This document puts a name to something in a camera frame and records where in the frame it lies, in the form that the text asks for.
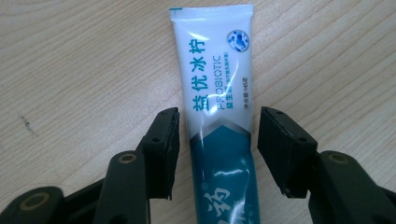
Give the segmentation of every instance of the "wooden table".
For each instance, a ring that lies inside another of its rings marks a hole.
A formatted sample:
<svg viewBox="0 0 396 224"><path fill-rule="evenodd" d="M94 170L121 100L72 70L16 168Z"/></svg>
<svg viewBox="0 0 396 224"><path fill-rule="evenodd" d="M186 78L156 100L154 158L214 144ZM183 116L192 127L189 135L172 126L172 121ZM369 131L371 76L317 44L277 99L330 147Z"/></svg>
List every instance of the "wooden table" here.
<svg viewBox="0 0 396 224"><path fill-rule="evenodd" d="M156 114L181 111L174 200L152 223L195 223L191 159L169 7L249 1L0 1L0 209L23 192L65 195L103 178ZM288 113L319 151L355 157L396 190L396 3L253 1L254 133L262 223L309 223L258 152L262 105Z"/></svg>

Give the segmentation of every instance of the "squeeze tube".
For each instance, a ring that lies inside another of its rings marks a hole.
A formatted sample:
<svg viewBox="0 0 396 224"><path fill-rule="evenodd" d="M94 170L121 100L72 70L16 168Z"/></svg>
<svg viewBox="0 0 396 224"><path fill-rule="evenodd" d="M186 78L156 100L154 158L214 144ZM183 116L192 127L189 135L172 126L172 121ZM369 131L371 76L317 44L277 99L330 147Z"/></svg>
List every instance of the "squeeze tube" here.
<svg viewBox="0 0 396 224"><path fill-rule="evenodd" d="M259 224L250 151L253 5L170 8L200 224Z"/></svg>

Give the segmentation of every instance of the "tube packaging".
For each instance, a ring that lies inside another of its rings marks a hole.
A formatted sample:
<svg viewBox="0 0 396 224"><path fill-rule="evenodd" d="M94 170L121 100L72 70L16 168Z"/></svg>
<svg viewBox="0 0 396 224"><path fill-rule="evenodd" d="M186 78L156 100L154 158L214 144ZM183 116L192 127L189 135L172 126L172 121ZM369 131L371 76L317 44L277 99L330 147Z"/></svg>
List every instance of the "tube packaging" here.
<svg viewBox="0 0 396 224"><path fill-rule="evenodd" d="M253 5L170 8L200 224L259 224L250 152Z"/></svg>

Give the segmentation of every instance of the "white printed character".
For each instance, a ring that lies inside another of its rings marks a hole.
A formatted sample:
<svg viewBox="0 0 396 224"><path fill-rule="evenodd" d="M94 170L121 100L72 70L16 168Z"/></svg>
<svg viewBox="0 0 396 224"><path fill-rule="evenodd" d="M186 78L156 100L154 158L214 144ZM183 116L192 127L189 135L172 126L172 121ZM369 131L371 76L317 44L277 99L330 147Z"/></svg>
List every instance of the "white printed character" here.
<svg viewBox="0 0 396 224"><path fill-rule="evenodd" d="M225 210L230 210L231 206L225 203L223 200L227 199L230 196L230 191L227 189L215 189L215 194L210 195L209 193L206 193L204 197L206 197L210 201L210 205L207 209L207 211L212 211L213 207L215 207L216 212L217 212L217 217L221 216L222 212Z"/></svg>

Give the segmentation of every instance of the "white tube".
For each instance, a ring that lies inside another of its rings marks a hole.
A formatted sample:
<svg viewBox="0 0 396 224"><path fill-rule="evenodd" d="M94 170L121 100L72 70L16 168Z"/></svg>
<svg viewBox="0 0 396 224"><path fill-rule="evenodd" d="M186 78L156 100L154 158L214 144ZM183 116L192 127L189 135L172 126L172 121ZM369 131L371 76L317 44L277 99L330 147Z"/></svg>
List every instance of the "white tube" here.
<svg viewBox="0 0 396 224"><path fill-rule="evenodd" d="M198 223L260 223L250 152L253 5L171 8Z"/></svg>

